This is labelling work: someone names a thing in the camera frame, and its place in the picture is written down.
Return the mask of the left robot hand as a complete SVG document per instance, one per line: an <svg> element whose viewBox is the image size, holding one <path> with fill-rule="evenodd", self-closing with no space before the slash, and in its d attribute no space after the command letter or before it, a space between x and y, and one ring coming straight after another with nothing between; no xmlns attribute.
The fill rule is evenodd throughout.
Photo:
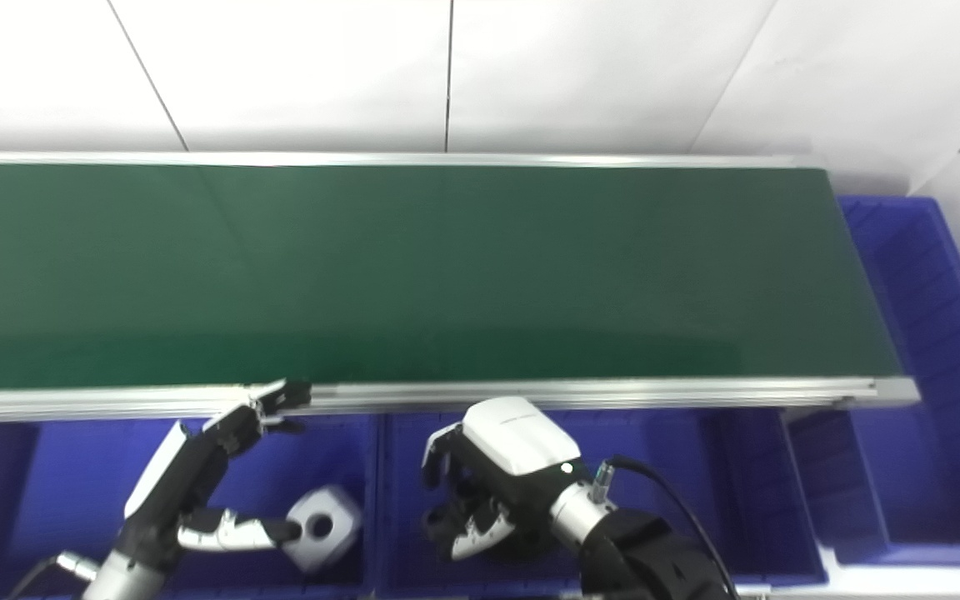
<svg viewBox="0 0 960 600"><path fill-rule="evenodd" d="M238 510L211 507L209 500L228 464L268 433L300 433L283 411L308 405L312 384L281 380L262 385L191 432L179 419L137 480L125 508L112 556L126 570L167 577L184 552L236 553L278 549L301 538L290 519L244 517Z"/></svg>

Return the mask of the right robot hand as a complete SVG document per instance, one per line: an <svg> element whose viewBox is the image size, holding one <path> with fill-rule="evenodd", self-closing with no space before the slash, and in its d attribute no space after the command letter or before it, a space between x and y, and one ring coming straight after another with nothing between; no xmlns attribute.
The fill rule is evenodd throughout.
<svg viewBox="0 0 960 600"><path fill-rule="evenodd" d="M472 405L427 438L422 483L449 499L423 518L445 561L464 561L505 542L527 551L550 537L557 498L586 482L576 441L525 397Z"/></svg>

